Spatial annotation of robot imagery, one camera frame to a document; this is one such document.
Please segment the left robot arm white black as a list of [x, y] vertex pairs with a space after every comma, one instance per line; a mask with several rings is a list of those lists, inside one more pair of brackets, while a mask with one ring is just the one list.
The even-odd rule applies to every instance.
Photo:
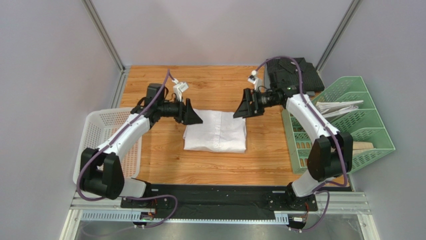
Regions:
[[133, 145], [161, 118], [174, 118], [183, 125], [203, 123], [194, 111], [191, 100], [182, 95], [189, 88], [186, 82], [174, 80], [174, 100], [167, 100], [164, 84], [151, 83], [146, 96], [130, 111], [124, 124], [96, 148], [87, 147], [80, 157], [80, 173], [76, 185], [78, 194], [97, 195], [96, 200], [115, 200], [119, 197], [142, 198], [147, 183], [124, 176], [121, 161]]

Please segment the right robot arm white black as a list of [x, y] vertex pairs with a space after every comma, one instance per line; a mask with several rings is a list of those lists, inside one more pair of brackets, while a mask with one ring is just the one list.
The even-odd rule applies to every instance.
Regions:
[[307, 170], [290, 183], [289, 192], [297, 198], [306, 197], [325, 184], [334, 184], [333, 180], [340, 176], [344, 179], [341, 186], [346, 186], [347, 174], [352, 169], [353, 138], [329, 123], [298, 87], [272, 88], [264, 92], [245, 88], [233, 117], [262, 116], [266, 108], [278, 105], [297, 119], [311, 141]]

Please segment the white long sleeve shirt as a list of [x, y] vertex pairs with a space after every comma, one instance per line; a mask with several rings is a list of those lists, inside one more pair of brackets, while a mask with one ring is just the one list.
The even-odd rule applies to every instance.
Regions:
[[188, 125], [183, 139], [185, 151], [243, 154], [247, 150], [247, 123], [232, 112], [194, 110], [203, 123]]

